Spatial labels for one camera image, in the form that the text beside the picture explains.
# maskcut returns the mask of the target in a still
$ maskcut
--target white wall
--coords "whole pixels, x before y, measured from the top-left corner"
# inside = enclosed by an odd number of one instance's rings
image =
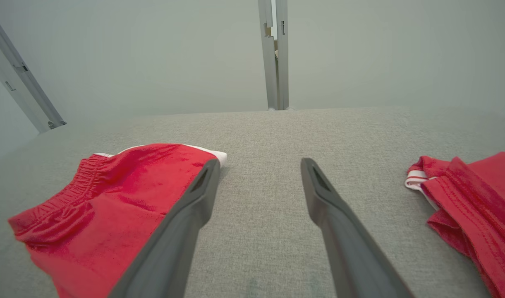
[[[290,106],[505,115],[505,0],[290,0]]]
[[[0,158],[38,134],[0,81]]]
[[[0,23],[73,124],[267,110],[256,0],[0,0]]]

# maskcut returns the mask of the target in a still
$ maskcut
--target red fabric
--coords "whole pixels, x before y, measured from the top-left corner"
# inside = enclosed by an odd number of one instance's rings
[[[425,194],[440,206],[428,220],[445,242],[470,257],[494,298],[505,298],[505,152],[465,164],[422,156]]]
[[[73,181],[9,219],[61,298],[106,297],[211,153],[186,145],[135,147],[81,161]]]

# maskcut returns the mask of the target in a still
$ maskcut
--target folded red cloth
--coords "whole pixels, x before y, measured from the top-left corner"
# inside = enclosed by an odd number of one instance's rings
[[[106,297],[204,164],[226,154],[179,144],[93,154],[73,181],[8,221],[61,298]]]
[[[406,185],[440,208],[428,219],[445,242],[471,258],[495,298],[505,298],[505,152],[465,164],[422,156]]]

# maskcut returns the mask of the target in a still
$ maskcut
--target textured gray tablecloth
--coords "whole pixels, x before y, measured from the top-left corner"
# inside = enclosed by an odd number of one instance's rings
[[[505,151],[505,118],[447,108],[160,115],[56,128],[0,161],[0,297],[54,297],[7,218],[69,183],[80,159],[141,144],[225,151],[186,297],[333,297],[322,234],[307,214],[300,159],[313,158],[418,298],[487,297],[472,262],[427,225],[403,186],[420,155],[465,162]]]

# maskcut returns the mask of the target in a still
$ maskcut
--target vertical metal profile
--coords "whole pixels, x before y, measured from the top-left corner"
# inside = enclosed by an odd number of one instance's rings
[[[14,66],[14,70],[21,79],[22,83],[26,86],[32,96],[35,98],[37,104],[43,112],[46,114],[48,119],[53,123],[53,127],[61,126],[66,124],[61,118],[61,115],[57,112],[57,110],[46,96],[45,92],[35,80],[35,77],[31,73],[29,67],[24,63],[22,57],[19,55],[19,52],[16,50],[4,30],[0,25],[0,49],[10,62],[12,66]]]
[[[267,106],[269,110],[279,110],[278,87],[276,82],[275,38],[270,34],[273,26],[273,8],[271,0],[258,0],[260,12],[261,45],[263,48],[263,67],[265,69],[265,84],[267,87]]]
[[[276,0],[276,21],[278,27],[278,87],[280,89],[280,110],[285,110],[289,107],[287,0]]]

